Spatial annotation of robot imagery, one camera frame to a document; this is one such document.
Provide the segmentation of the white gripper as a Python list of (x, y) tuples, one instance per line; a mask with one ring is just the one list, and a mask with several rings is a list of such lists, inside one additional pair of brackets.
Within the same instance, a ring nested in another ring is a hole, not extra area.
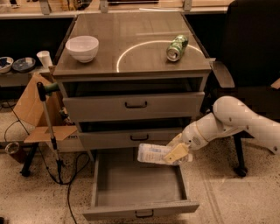
[(173, 164), (181, 158), (187, 156), (189, 148), (191, 150), (199, 150), (205, 147), (207, 144), (208, 141), (200, 134), (197, 123), (192, 122), (184, 128), (182, 134), (177, 134), (167, 144), (168, 147), (173, 148), (164, 156), (164, 161), (167, 164)]

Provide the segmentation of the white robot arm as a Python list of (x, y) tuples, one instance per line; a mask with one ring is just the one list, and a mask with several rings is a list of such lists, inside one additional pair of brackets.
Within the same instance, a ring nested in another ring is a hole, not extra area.
[(185, 157), (189, 150), (199, 150), (216, 138), (246, 131), (274, 154), (280, 154), (280, 123), (258, 115), (233, 96), (222, 96), (213, 111), (192, 122), (170, 142), (171, 151), (164, 161), (171, 165)]

